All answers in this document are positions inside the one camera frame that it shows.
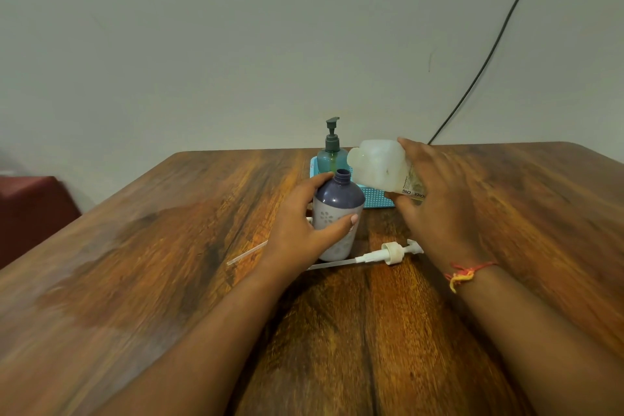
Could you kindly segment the dark red seat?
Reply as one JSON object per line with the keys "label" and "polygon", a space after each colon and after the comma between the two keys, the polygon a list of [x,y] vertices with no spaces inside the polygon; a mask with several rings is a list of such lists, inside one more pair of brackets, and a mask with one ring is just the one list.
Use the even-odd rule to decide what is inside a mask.
{"label": "dark red seat", "polygon": [[0,270],[80,216],[56,177],[0,175]]}

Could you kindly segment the white pump head with tube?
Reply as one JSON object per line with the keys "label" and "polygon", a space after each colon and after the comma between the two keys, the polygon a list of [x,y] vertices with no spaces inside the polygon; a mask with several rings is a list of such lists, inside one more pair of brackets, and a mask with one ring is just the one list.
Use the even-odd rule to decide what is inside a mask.
{"label": "white pump head with tube", "polygon": [[331,267],[341,267],[355,264],[370,264],[377,262],[383,262],[388,266],[392,266],[395,264],[400,264],[403,261],[405,255],[419,254],[424,254],[423,248],[415,240],[408,239],[407,246],[401,246],[397,242],[388,242],[384,243],[381,246],[381,249],[377,251],[369,252],[352,259],[314,264],[307,270],[326,269]]}

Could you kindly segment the green pump dispenser bottle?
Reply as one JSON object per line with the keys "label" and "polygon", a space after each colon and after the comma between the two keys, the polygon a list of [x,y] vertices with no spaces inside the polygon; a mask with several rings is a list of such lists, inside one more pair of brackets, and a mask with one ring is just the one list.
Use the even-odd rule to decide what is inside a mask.
{"label": "green pump dispenser bottle", "polygon": [[333,117],[326,120],[326,128],[328,134],[325,137],[324,148],[316,155],[316,164],[318,173],[336,173],[339,169],[349,170],[347,163],[347,151],[340,145],[339,136],[335,130],[339,117]]}

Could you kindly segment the person's left forearm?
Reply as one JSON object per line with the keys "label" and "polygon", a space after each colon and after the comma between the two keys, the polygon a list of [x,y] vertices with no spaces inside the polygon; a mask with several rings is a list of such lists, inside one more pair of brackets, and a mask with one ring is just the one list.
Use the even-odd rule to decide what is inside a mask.
{"label": "person's left forearm", "polygon": [[265,256],[199,323],[94,416],[220,416],[272,310],[316,259]]}

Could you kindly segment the person's right hand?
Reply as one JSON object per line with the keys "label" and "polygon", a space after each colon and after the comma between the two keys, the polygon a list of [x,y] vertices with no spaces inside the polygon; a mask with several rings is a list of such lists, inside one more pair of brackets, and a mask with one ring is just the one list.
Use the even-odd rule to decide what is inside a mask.
{"label": "person's right hand", "polygon": [[480,243],[474,202],[463,171],[430,145],[398,138],[425,188],[424,223],[405,223],[430,262],[442,273],[491,262]]}

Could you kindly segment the blue plastic mesh tray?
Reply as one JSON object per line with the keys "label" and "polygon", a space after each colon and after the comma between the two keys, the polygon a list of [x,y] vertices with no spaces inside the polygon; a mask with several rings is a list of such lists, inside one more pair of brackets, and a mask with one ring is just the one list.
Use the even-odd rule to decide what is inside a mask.
{"label": "blue plastic mesh tray", "polygon": [[[318,161],[316,156],[310,159],[309,162],[309,177],[313,177],[319,174]],[[358,184],[358,187],[363,191],[365,195],[365,209],[380,209],[395,207],[394,202],[386,198],[384,191],[370,188],[362,184]]]}

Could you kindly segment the person's right forearm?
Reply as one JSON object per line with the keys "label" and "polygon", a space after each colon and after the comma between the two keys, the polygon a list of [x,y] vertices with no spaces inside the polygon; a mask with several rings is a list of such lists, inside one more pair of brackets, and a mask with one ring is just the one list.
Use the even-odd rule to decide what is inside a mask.
{"label": "person's right forearm", "polygon": [[540,416],[624,416],[624,360],[494,262],[446,274]]}

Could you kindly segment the purple bottle with white label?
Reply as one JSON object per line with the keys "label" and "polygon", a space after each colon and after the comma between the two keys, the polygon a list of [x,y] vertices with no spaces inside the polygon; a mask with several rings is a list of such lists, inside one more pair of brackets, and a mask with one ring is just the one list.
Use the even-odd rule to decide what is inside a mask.
{"label": "purple bottle with white label", "polygon": [[[315,230],[326,229],[343,216],[361,217],[365,203],[362,189],[352,182],[348,169],[338,169],[333,177],[315,193],[311,224]],[[358,224],[352,225],[349,233],[320,255],[322,262],[337,262],[347,259],[356,237]]]}

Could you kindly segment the translucent white plastic bottle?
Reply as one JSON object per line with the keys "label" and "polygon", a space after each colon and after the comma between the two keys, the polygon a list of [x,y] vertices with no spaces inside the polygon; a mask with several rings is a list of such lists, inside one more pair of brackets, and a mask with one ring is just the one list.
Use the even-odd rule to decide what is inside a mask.
{"label": "translucent white plastic bottle", "polygon": [[418,200],[425,198],[425,188],[397,141],[365,140],[348,152],[347,163],[357,184]]}

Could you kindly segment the person's left hand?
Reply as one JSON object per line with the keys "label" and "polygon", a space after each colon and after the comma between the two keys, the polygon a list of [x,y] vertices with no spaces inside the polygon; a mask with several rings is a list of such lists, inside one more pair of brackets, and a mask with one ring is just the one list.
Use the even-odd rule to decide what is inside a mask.
{"label": "person's left hand", "polygon": [[278,209],[265,250],[254,268],[272,284],[288,286],[312,266],[329,247],[313,247],[314,227],[308,223],[306,210],[316,190],[333,177],[323,173],[311,177],[285,197]]}

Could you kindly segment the clear white dip tube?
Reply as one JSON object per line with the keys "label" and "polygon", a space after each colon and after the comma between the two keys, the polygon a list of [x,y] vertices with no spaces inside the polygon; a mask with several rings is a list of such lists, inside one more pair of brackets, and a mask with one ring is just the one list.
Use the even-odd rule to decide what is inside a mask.
{"label": "clear white dip tube", "polygon": [[245,251],[244,253],[236,256],[235,258],[230,259],[229,261],[226,262],[226,265],[229,267],[229,266],[237,263],[238,261],[242,260],[243,258],[245,258],[245,257],[247,257],[249,255],[254,254],[255,252],[257,252],[260,249],[262,249],[263,247],[265,247],[267,245],[267,242],[268,241],[266,240],[265,242],[262,242],[261,244],[255,246],[255,247],[252,247],[251,249],[249,249],[249,250]]}

